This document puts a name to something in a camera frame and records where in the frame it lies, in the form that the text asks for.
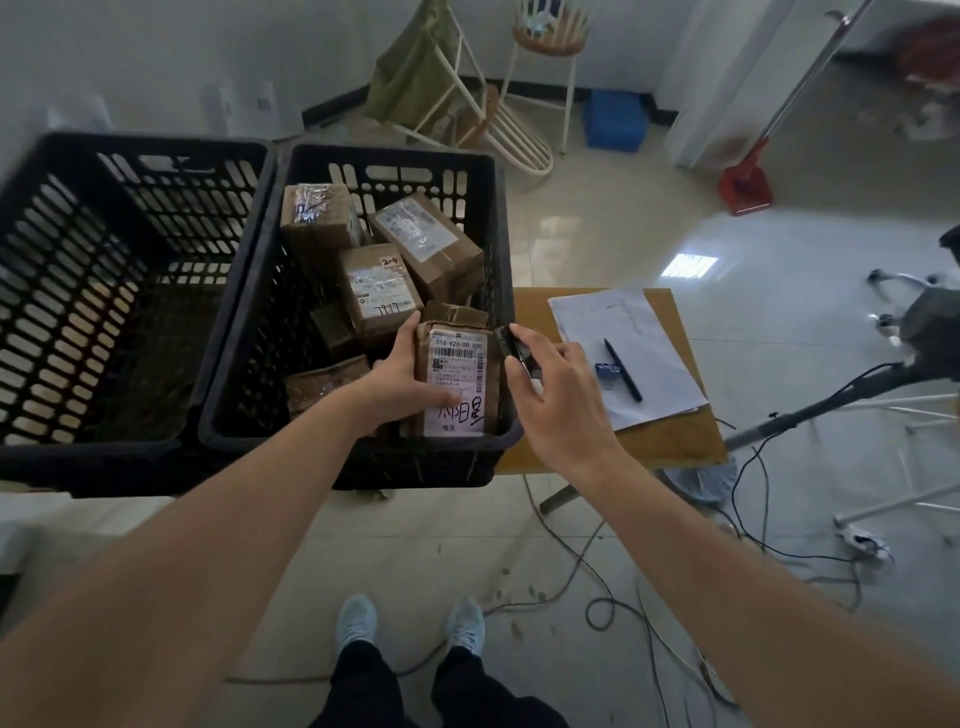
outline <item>green cloth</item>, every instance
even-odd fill
[[[452,66],[458,40],[447,0],[423,0],[400,37],[376,60],[364,114],[381,124],[415,129],[453,83],[434,47],[440,48]],[[430,135],[455,98],[454,90],[420,133]]]

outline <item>stool seat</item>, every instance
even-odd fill
[[[587,34],[580,32],[579,29],[571,32],[570,26],[578,28],[580,23],[578,17],[574,17],[572,23],[570,20],[569,13],[565,13],[556,30],[549,27],[539,37],[534,37],[529,28],[515,25],[514,40],[524,50],[539,56],[551,58],[576,56],[587,45]]]

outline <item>barcode scanner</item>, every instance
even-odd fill
[[[540,370],[540,364],[530,352],[530,347],[517,339],[509,326],[495,328],[493,335],[496,336],[496,343],[500,345],[504,358],[515,356],[528,377],[543,379],[543,371]]]

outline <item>light blue sneaker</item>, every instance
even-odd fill
[[[344,606],[340,608],[337,618],[337,631],[334,639],[337,641],[337,654],[344,651],[351,642],[363,640],[373,644],[373,635],[376,634],[376,607],[367,595],[353,595],[348,597]]]
[[[446,643],[448,648],[466,647],[477,657],[483,650],[487,635],[483,610],[472,596],[465,596],[453,605],[446,618]]]

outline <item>red dustpan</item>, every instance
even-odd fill
[[[757,212],[758,210],[766,209],[774,203],[774,193],[770,189],[770,183],[768,183],[766,174],[759,166],[760,153],[763,151],[763,148],[767,146],[767,142],[770,141],[770,135],[774,132],[774,129],[780,125],[780,122],[783,121],[787,111],[793,106],[794,102],[797,101],[797,98],[804,89],[810,85],[810,82],[820,75],[820,72],[830,62],[837,48],[840,47],[850,28],[853,27],[856,20],[867,10],[867,7],[871,5],[872,2],[873,0],[864,0],[859,10],[857,10],[852,17],[844,15],[840,11],[828,11],[824,13],[827,17],[831,17],[839,23],[836,32],[830,37],[827,45],[824,46],[813,64],[807,69],[806,73],[804,73],[804,77],[801,78],[797,86],[790,92],[790,95],[787,96],[786,101],[783,102],[783,105],[778,109],[777,113],[774,114],[774,118],[771,119],[767,128],[763,131],[763,134],[760,135],[760,140],[754,145],[750,152],[747,153],[743,161],[735,164],[733,167],[727,167],[720,176],[717,191],[724,199],[724,202],[727,203],[727,207],[730,208],[732,215],[746,215],[750,212]]]
[[[720,176],[717,191],[732,215],[757,212],[774,203],[773,190],[759,166],[760,153],[769,141],[769,136],[762,137],[743,161],[727,167]]]

